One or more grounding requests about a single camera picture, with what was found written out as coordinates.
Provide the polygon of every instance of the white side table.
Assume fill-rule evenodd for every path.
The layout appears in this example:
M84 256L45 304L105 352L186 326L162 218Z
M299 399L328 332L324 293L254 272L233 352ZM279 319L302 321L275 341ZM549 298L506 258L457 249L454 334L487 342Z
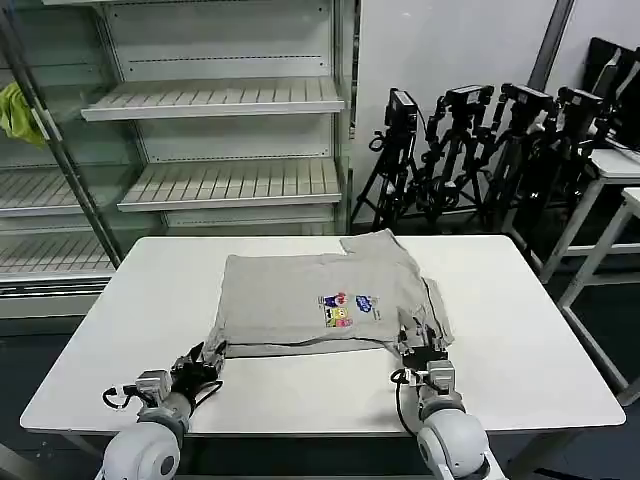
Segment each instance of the white side table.
M576 300L582 289L586 286L640 283L640 274L637 273L609 275L595 273L596 269L607 254L616 250L617 251L615 253L621 253L621 246L615 245L615 240L619 237L620 233L622 233L632 216L640 217L640 187L625 188L622 195L624 197L624 203L618 209L618 212L609 223L609 226L605 229L600 240L582 265L582 268L578 271L573 280L571 280L569 287L558 302L558 307L569 324L573 327L576 334L585 340L586 346L591 350L591 353L595 355L594 360L599 359L602 366L610 374L611 380L615 382L619 389L617 398L620 404L622 406L627 406L640 398L640 377L633 383L629 384L571 309L571 305Z
M589 252L594 249L593 245L572 246L571 243L589 215L602 188L605 185L640 185L640 155L625 150L594 150L591 158L599 177L587 188L551 255L541 265L540 281L543 283L549 281L563 257L589 255ZM639 252L640 243L633 243L615 245L609 253Z

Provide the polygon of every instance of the gray t-shirt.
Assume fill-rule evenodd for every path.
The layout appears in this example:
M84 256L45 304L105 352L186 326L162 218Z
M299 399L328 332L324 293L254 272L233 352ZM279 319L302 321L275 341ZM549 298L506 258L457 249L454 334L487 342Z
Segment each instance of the gray t-shirt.
M205 351L223 341L228 357L393 348L401 330L424 338L425 326L450 343L439 295L390 232L341 242L347 255L230 255Z

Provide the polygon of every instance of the white shelf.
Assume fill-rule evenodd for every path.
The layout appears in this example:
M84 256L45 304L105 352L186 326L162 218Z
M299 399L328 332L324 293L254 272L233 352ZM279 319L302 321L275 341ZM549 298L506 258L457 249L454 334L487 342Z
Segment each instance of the white shelf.
M332 158L149 164L118 204L123 212L331 204Z
M123 167L91 167L90 190L98 205L106 205ZM0 217L82 214L82 208L57 168L0 171Z
M118 85L82 110L88 122L330 113L344 108L330 77L172 80Z
M0 281L111 276L93 232L11 235L0 239Z

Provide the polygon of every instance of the glass door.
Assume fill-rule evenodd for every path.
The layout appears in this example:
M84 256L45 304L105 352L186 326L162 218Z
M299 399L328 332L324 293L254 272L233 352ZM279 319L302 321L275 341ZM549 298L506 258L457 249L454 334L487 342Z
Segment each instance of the glass door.
M144 228L107 226L118 181L133 162L121 135L83 130L78 121L103 71L83 37L91 33L87 20L73 13L56 19L48 10L18 1L0 16L2 293L14 284L50 294L52 285L64 292L104 281L122 260L120 238Z

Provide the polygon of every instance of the black cable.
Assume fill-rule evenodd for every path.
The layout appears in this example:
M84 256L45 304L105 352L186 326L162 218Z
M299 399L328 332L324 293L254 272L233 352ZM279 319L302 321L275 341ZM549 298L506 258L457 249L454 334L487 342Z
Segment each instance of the black cable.
M113 397L117 395L116 389L114 387L109 388L108 390L105 390L102 393L102 401L109 407L113 408L114 410L122 410L123 408L127 408L127 406L129 405L129 402L131 401L131 398L133 398L133 395L127 395L127 397L124 400L124 403L122 404L117 404L117 403L113 403L111 400L109 400L109 397Z
M402 415L402 407L400 406L400 385L408 385L409 381L404 375L404 369L399 368L395 372L391 374L390 380L396 384L396 412L398 412L398 418L400 419L400 423L406 430L406 432L411 435L413 438L418 438L418 436L413 432L407 422L404 420L404 416Z
M211 398L211 396L216 393L218 390L220 390L222 388L222 381L218 380L215 382L208 382L205 383L202 386L202 389L204 390L205 388L208 387L213 387L213 390L211 390L209 393L207 393L204 397L202 397L200 400L198 400L196 402L196 406L193 407L193 410L195 411L200 405L202 405L204 402L206 402L209 398Z

